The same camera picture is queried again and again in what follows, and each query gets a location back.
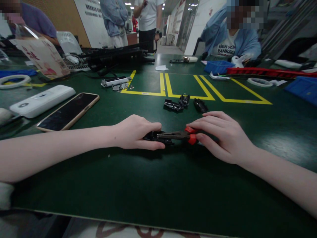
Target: yellow floor marking tape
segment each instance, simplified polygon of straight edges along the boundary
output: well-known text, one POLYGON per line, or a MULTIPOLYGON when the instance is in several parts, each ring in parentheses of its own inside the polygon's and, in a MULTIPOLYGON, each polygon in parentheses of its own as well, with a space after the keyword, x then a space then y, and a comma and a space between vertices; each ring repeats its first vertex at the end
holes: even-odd
MULTIPOLYGON (((10 85, 10 84, 15 84, 13 82, 7 82, 7 83, 4 83, 3 85, 10 85)), ((43 83, 43 84, 29 84, 29 83, 26 83, 26 84, 23 84, 22 86, 27 86, 27 87, 43 87, 47 85, 46 83, 43 83)))
POLYGON ((160 80, 160 93, 150 93, 150 92, 136 92, 136 91, 130 91, 128 90, 130 87, 130 84, 135 76, 136 70, 134 70, 131 74, 131 81, 129 82, 128 88, 127 89, 123 89, 121 91, 121 93, 125 93, 125 94, 137 94, 137 95, 150 95, 150 96, 163 96, 166 97, 166 93, 165 93, 165 83, 164 83, 164 76, 163 73, 160 73, 159 75, 159 80, 160 80))
MULTIPOLYGON (((197 99, 201 99, 201 100, 215 100, 214 97, 210 94, 210 92, 208 91, 208 89, 205 87, 205 85, 202 83, 202 81, 198 78, 197 75, 194 75, 194 78, 196 79, 196 81, 199 83, 200 87, 203 89, 203 91, 205 92, 205 94, 207 95, 207 97, 201 97, 201 96, 192 96, 191 98, 197 98, 197 99)), ((175 95, 173 94, 172 91, 172 86, 171 86, 171 82, 169 80, 169 75, 168 73, 165 74, 165 80, 166 80, 166 87, 167 87, 167 94, 170 98, 179 98, 181 95, 175 95)))
POLYGON ((261 97, 259 94, 257 94, 256 92, 252 91, 251 89, 249 89, 247 86, 241 84, 240 82, 238 82, 237 80, 231 78, 231 80, 235 83, 237 83, 238 85, 240 85, 241 87, 243 87, 244 89, 246 89, 247 91, 249 91, 250 93, 252 93, 254 96, 256 96, 257 98, 261 99, 261 101, 254 101, 254 100, 240 100, 240 99, 226 99, 224 98, 224 96, 221 95, 221 93, 202 75, 200 75, 200 77, 205 81, 205 83, 212 89, 212 91, 214 91, 214 93, 220 98, 221 101, 223 102, 237 102, 237 103, 253 103, 253 104, 266 104, 266 105, 272 105, 272 103, 270 103, 268 100, 266 100, 265 98, 261 97))

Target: white tape roll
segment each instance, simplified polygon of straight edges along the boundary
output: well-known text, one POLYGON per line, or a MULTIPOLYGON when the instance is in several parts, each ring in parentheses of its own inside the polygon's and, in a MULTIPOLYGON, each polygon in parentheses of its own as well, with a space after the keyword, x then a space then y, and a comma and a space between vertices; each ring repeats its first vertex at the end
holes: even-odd
POLYGON ((250 84, 259 86, 259 87, 264 87, 264 88, 269 88, 273 86, 273 83, 264 80, 264 79, 259 79, 259 78, 248 78, 247 80, 250 84))
POLYGON ((7 77, 3 77, 0 79, 0 89, 11 89, 11 88, 16 88, 20 87, 25 83, 28 83, 31 81, 30 76, 23 75, 23 74, 17 74, 17 75, 10 75, 7 77), (21 82, 15 83, 15 84, 9 84, 9 85, 2 85, 4 82, 10 80, 10 79, 15 79, 15 78, 22 78, 23 80, 21 82))

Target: blue plastic bin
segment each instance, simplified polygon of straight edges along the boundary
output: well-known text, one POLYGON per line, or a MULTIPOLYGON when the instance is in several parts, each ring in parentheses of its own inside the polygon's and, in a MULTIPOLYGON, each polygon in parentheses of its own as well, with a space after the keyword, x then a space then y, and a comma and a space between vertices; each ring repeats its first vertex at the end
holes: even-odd
POLYGON ((297 76, 285 90, 317 106, 317 78, 297 76))
POLYGON ((229 62, 224 61, 224 60, 208 61, 204 71, 207 73, 212 72, 213 75, 217 75, 218 73, 219 74, 226 74, 227 68, 232 68, 234 66, 235 66, 235 64, 229 63, 229 62))

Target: wooden panel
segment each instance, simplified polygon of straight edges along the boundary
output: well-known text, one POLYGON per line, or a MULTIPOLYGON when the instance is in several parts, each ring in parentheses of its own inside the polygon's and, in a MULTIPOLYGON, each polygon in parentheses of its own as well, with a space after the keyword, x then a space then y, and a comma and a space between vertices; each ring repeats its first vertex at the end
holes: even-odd
POLYGON ((74 0, 24 0, 24 3, 41 9, 57 31, 70 31, 78 35, 79 44, 91 47, 74 0))

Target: right hand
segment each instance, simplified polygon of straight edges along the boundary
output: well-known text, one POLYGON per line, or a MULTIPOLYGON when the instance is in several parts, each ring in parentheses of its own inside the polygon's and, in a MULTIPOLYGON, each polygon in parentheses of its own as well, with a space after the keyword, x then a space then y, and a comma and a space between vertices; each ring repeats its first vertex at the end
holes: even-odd
POLYGON ((219 144, 209 136, 199 133, 196 138, 218 159, 230 164, 241 165, 252 160, 258 148, 252 144, 239 123, 224 112, 213 111, 186 126, 216 136, 219 144))

